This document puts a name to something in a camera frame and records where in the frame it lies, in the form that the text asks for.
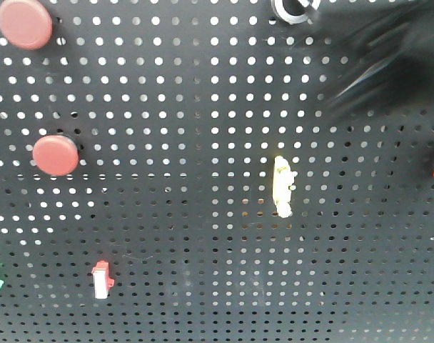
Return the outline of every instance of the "black pegboard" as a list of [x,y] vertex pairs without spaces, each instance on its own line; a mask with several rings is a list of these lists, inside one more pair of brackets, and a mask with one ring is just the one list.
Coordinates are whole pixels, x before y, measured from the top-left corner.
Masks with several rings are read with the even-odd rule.
[[434,102],[331,116],[353,52],[269,1],[42,2],[48,46],[0,34],[0,342],[434,342]]

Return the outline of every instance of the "yellow clip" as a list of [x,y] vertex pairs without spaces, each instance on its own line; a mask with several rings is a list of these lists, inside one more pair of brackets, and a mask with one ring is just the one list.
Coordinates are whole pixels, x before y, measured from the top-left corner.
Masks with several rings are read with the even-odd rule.
[[291,185],[295,181],[295,173],[291,171],[288,161],[282,156],[274,159],[273,201],[279,217],[287,218],[291,211]]

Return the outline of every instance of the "round red magnet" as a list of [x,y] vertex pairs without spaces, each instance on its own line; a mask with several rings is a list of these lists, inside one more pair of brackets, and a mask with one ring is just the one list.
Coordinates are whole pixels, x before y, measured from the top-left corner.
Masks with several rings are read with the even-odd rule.
[[13,45],[36,50],[52,35],[52,18],[38,0],[5,0],[0,6],[0,29]]
[[65,136],[45,136],[33,147],[33,159],[43,172],[63,176],[71,173],[79,163],[75,143]]

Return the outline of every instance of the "red and white clip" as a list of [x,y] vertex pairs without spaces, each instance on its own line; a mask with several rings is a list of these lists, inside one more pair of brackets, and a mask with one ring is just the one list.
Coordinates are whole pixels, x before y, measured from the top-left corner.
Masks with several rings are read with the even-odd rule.
[[114,280],[109,277],[109,263],[98,261],[91,273],[94,276],[95,299],[106,299],[114,285]]

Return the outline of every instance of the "metal ring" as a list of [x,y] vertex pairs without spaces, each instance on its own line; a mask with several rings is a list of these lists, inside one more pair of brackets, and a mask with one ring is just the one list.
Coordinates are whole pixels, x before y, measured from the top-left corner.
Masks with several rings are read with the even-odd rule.
[[[313,0],[312,3],[309,0],[298,0],[304,8],[312,6],[314,9],[318,9],[321,0]],[[300,15],[294,15],[287,12],[283,6],[283,0],[271,0],[271,6],[277,17],[286,21],[289,24],[300,24],[308,20],[309,17],[306,13]]]

